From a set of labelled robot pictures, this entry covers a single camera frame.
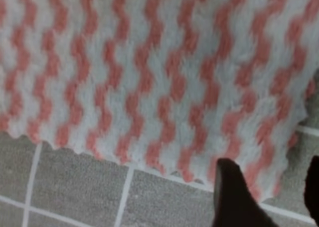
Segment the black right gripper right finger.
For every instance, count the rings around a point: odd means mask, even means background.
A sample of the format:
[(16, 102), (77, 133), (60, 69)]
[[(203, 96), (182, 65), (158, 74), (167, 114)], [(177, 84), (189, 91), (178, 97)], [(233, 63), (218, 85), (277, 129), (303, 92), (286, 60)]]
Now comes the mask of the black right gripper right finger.
[(305, 179), (305, 206), (315, 223), (319, 224), (319, 157), (314, 156), (310, 162)]

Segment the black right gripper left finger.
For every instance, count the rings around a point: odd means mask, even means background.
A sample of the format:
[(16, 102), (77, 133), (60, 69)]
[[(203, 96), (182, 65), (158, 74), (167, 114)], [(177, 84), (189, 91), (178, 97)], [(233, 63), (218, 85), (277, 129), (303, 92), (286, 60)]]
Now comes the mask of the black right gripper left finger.
[(220, 158), (214, 184), (214, 227), (276, 227), (248, 190), (244, 176), (233, 160)]

